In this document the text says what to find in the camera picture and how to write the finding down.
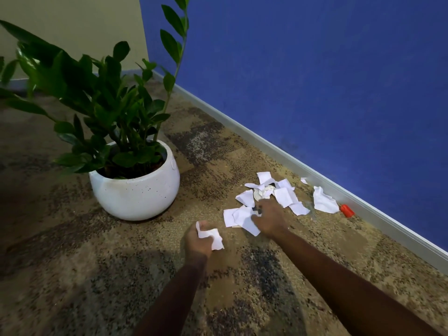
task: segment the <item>plant stem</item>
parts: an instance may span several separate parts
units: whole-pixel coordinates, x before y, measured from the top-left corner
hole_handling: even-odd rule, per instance
[[[188,23],[187,12],[185,12],[185,21]],[[181,49],[181,55],[179,57],[179,63],[177,64],[176,72],[174,73],[174,79],[175,80],[177,79],[177,73],[179,72],[179,68],[181,67],[182,57],[184,56],[184,49],[185,49],[185,44],[186,43],[187,43],[187,31],[185,31],[185,38],[184,38],[184,42],[182,43],[182,49]],[[171,93],[172,93],[172,90],[170,90],[167,93],[167,101],[165,101],[165,105],[164,105],[164,108],[162,110],[162,113],[165,113],[166,110],[167,110],[168,102],[169,102],[169,99],[171,97]],[[157,127],[156,127],[157,132],[154,134],[154,138],[153,138],[152,141],[157,141],[157,136],[159,135],[159,130],[160,130],[160,125],[161,124],[162,124],[161,122],[159,124],[157,124]]]

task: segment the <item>red cap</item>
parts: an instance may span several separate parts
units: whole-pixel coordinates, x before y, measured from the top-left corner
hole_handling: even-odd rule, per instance
[[[340,206],[340,210],[341,212],[345,215],[345,217],[350,218],[351,216],[353,216],[355,213],[352,211],[352,209],[350,209],[347,205],[341,205]]]

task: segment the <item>person's right hand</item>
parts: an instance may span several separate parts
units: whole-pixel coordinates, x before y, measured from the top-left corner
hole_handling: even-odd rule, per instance
[[[261,199],[257,208],[261,209],[261,217],[252,215],[251,219],[266,237],[273,238],[277,231],[288,230],[288,225],[283,219],[282,207],[277,202]]]

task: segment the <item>speckled pot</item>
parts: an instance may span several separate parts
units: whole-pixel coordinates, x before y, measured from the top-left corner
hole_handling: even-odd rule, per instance
[[[162,213],[174,201],[179,190],[179,169],[168,145],[159,143],[167,152],[165,163],[150,174],[110,179],[97,171],[89,173],[93,193],[108,213],[123,220],[146,220]]]

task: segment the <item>potted plant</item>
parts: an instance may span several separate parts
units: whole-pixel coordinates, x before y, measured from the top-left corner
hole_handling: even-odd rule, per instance
[[[35,113],[54,121],[57,136],[72,145],[71,152],[55,162],[69,173],[88,173],[95,197],[110,214],[124,220],[144,220],[167,209],[179,189],[179,170],[171,149],[157,139],[160,124],[169,118],[166,108],[176,82],[185,49],[189,21],[189,0],[175,0],[184,16],[162,5],[165,18],[181,36],[182,43],[160,30],[166,51],[176,63],[171,74],[163,68],[167,100],[152,99],[145,83],[152,77],[154,62],[143,59],[142,74],[134,74],[136,85],[129,86],[121,75],[121,61],[129,45],[121,41],[113,55],[94,59],[70,57],[63,49],[6,21],[0,21],[18,39],[17,58],[4,65],[0,58],[1,82],[7,85],[17,65],[28,76],[27,99],[5,88],[0,97],[8,106]],[[32,101],[35,90],[53,96],[75,110],[73,122],[53,118]],[[83,124],[92,132],[85,136]],[[106,143],[109,136],[111,143]]]

